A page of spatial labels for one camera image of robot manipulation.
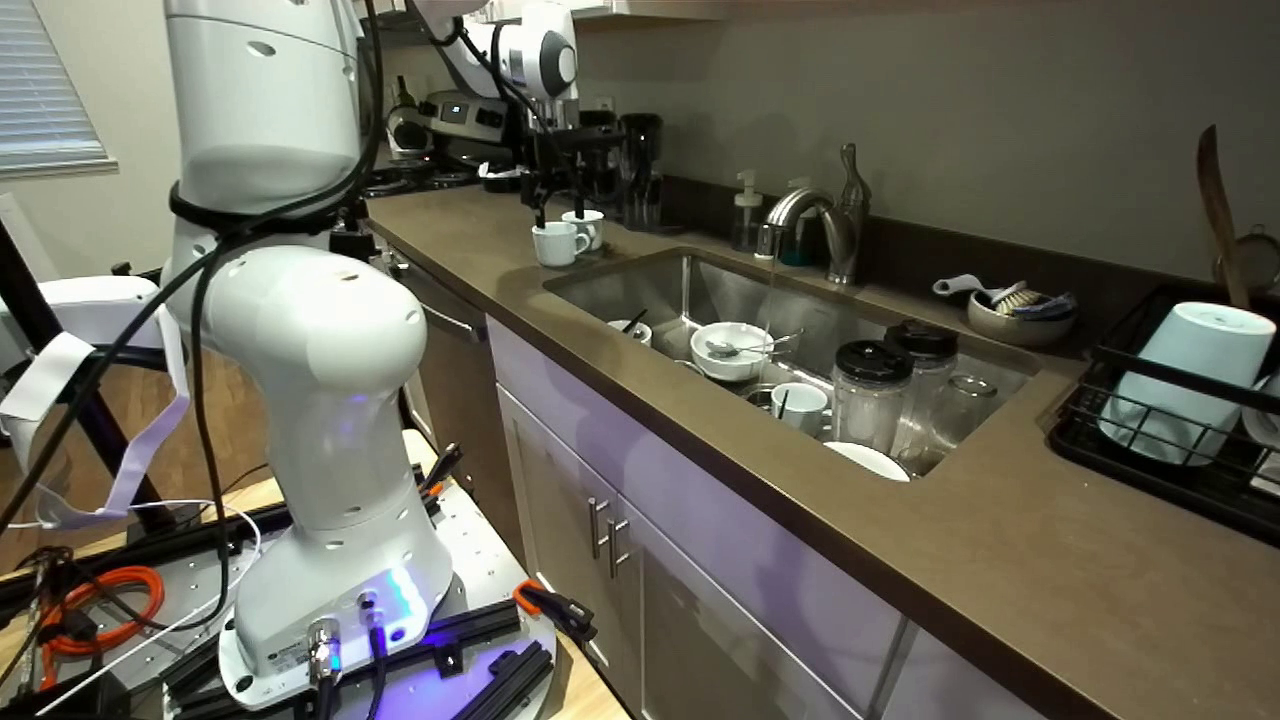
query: kitchen counter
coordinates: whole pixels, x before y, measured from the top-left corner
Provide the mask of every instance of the kitchen counter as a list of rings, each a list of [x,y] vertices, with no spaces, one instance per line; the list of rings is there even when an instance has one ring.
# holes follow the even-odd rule
[[[393,194],[371,222],[629,407],[875,594],[1048,715],[1280,715],[1280,549],[1059,461],[1071,365],[1041,370],[928,481],[884,484],[545,290],[531,212],[480,186]],[[606,222],[609,257],[695,237]],[[884,287],[855,299],[961,326]]]

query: window blinds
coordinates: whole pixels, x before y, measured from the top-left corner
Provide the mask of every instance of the window blinds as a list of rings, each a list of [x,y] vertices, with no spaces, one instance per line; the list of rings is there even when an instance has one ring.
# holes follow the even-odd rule
[[[0,171],[104,163],[31,0],[0,0]]]

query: stainless steel sink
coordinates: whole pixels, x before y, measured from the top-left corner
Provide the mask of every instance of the stainless steel sink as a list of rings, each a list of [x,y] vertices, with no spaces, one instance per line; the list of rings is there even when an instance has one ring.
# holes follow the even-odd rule
[[[550,290],[598,321],[629,321],[646,308],[654,348],[684,369],[693,369],[688,335],[702,322],[746,321],[767,326],[780,342],[778,365],[747,382],[729,382],[751,404],[767,404],[767,389],[780,378],[829,389],[839,342],[881,341],[890,322],[904,321],[843,290],[807,287],[790,271],[684,249],[558,277]],[[961,342],[961,370],[992,382],[992,413],[1030,378],[1024,365],[967,341]]]

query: cabinet handle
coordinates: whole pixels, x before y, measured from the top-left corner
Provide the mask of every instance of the cabinet handle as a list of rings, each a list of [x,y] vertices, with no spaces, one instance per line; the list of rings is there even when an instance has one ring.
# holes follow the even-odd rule
[[[468,321],[458,321],[458,316],[448,316],[448,310],[442,310],[442,308],[433,308],[433,302],[424,302],[424,316],[437,321],[437,322],[445,322],[445,326],[454,326],[454,331],[471,335],[471,342],[488,342],[486,326],[477,326],[477,322],[468,322]]]
[[[609,500],[587,497],[587,531],[592,531],[592,558],[599,558],[599,549],[609,544],[609,531],[599,534],[599,510],[609,508]]]
[[[618,519],[609,524],[609,577],[618,577],[618,568],[626,568],[632,558],[632,552],[626,552],[626,531],[632,529],[632,519]]]

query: soap dispenser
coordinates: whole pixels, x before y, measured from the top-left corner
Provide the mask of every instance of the soap dispenser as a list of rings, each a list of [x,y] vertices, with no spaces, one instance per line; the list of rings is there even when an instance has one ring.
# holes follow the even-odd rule
[[[758,171],[746,166],[746,171],[738,171],[738,181],[740,181],[740,191],[732,194],[732,208],[738,208],[732,244],[740,251],[759,251],[758,237],[759,237],[759,202],[766,202],[766,194],[758,191]]]

